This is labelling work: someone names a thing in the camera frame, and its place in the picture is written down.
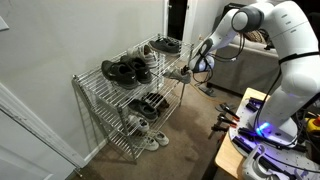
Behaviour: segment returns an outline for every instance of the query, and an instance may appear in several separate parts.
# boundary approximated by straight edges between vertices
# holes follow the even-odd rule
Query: white sneaker
[[[161,145],[166,146],[169,144],[168,137],[161,131],[158,131],[158,133],[155,134],[154,139]]]
[[[143,118],[139,118],[134,115],[129,115],[129,124],[131,126],[138,126],[138,130],[141,132],[147,132],[149,130],[149,123]]]
[[[148,45],[130,48],[127,50],[128,56],[141,58],[150,69],[157,67],[157,56]]]
[[[149,151],[155,151],[159,148],[159,143],[157,143],[157,141],[154,140],[152,137],[145,136],[144,141],[146,143],[145,149]]]

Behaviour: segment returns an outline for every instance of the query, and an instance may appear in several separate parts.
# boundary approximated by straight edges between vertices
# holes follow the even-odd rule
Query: black sneaker
[[[128,104],[128,106],[130,109],[143,115],[149,121],[155,121],[158,118],[157,110],[145,101],[134,99]]]
[[[180,52],[180,45],[171,41],[168,38],[158,39],[156,41],[149,41],[149,46],[154,51],[170,56],[178,56]]]
[[[106,79],[117,82],[124,89],[132,90],[138,86],[136,73],[126,63],[105,60],[101,64],[101,71]]]
[[[148,93],[145,96],[145,101],[154,104],[158,104],[161,101],[161,103],[159,104],[160,108],[169,108],[170,106],[167,100],[159,93]]]
[[[147,64],[140,58],[130,58],[129,56],[122,56],[120,62],[127,63],[135,72],[137,80],[141,84],[149,84],[152,80],[151,72]]]

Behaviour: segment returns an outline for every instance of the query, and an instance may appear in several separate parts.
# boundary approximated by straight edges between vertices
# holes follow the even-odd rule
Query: brown carpet
[[[170,139],[168,146],[160,147],[155,152],[143,151],[137,164],[133,164],[106,145],[81,170],[83,177],[77,176],[73,180],[201,179],[221,135],[215,133],[211,140],[208,139],[210,128],[219,114],[215,106],[227,102],[237,107],[241,97],[215,89],[217,96],[210,98],[191,84],[186,85],[181,107],[175,110],[160,129]],[[179,84],[174,90],[175,94],[180,95],[181,87]],[[233,178],[219,172],[215,179]]]

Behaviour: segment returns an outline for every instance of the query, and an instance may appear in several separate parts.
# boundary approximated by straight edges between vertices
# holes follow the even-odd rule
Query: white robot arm
[[[227,46],[237,32],[258,29],[268,32],[281,59],[282,82],[261,109],[261,127],[256,125],[256,114],[249,122],[258,134],[294,146],[298,130],[290,117],[320,92],[318,40],[296,3],[255,3],[230,10],[189,62],[189,68],[194,73],[212,69],[214,59],[208,56],[210,52]]]

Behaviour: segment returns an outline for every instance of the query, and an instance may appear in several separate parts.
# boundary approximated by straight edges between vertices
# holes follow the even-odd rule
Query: wire shoe rack
[[[165,37],[163,35],[155,35],[133,48],[144,46],[149,41],[156,41],[167,38],[174,43],[179,44],[179,56],[169,56],[162,53],[156,53],[158,57],[157,66],[150,69],[152,81],[149,84],[139,84],[133,90],[126,90],[118,86],[116,82],[107,80],[102,72],[101,66],[92,68],[80,75],[74,75],[72,85],[76,93],[81,97],[90,116],[98,125],[108,143],[112,143],[115,147],[131,156],[136,162],[142,151],[147,145],[146,137],[150,133],[141,133],[138,131],[137,123],[131,122],[128,116],[135,115],[144,118],[141,114],[131,110],[128,104],[134,99],[145,99],[148,93],[153,95],[148,96],[148,103],[157,109],[163,101],[169,104],[165,111],[160,113],[160,116],[153,122],[149,121],[149,128],[153,132],[159,131],[164,125],[174,110],[181,105],[184,86],[180,97],[172,93],[172,90],[179,84],[179,81],[167,79],[163,74],[170,67],[176,65],[183,58],[189,59],[192,57],[193,44],[187,44],[182,41]],[[111,58],[109,61],[118,62],[120,58],[127,55],[127,52]]]

